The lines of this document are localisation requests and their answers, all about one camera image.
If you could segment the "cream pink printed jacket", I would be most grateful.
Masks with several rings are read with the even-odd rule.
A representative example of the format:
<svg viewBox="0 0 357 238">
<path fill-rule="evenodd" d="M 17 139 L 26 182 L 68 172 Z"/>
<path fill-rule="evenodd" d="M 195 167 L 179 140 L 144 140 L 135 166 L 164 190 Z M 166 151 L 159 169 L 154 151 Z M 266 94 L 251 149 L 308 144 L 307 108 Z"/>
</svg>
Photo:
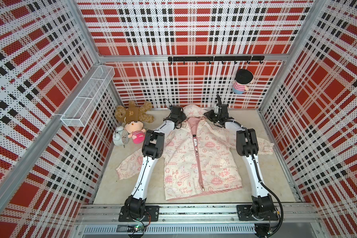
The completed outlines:
<svg viewBox="0 0 357 238">
<path fill-rule="evenodd" d="M 164 191 L 166 200 L 184 199 L 243 188 L 231 153 L 236 136 L 210 124 L 205 110 L 185 106 L 187 119 L 165 137 Z"/>
</svg>

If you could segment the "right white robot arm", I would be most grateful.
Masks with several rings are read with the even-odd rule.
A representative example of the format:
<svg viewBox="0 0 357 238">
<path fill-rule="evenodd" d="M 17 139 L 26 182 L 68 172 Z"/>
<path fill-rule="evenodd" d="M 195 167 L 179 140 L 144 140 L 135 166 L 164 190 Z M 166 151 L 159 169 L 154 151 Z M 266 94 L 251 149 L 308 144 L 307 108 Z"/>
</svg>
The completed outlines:
<svg viewBox="0 0 357 238">
<path fill-rule="evenodd" d="M 228 104 L 218 101 L 205 117 L 214 125 L 232 132 L 236 139 L 236 151 L 242 157 L 250 179 L 252 205 L 248 216 L 255 220 L 281 220 L 272 199 L 273 192 L 264 184 L 258 161 L 258 139 L 254 129 L 247 129 L 229 116 Z"/>
</svg>

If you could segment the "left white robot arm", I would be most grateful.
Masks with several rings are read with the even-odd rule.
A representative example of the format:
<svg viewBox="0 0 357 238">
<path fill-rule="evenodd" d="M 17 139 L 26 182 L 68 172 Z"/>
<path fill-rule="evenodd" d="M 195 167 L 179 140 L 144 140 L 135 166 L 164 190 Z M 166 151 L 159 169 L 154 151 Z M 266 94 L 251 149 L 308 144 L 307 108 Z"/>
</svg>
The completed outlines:
<svg viewBox="0 0 357 238">
<path fill-rule="evenodd" d="M 141 221 L 147 214 L 146 200 L 150 179 L 158 159 L 164 152 L 165 136 L 186 120 L 183 108 L 170 106 L 170 114 L 155 130 L 148 130 L 142 145 L 142 167 L 131 195 L 126 199 L 119 215 L 120 222 Z"/>
</svg>

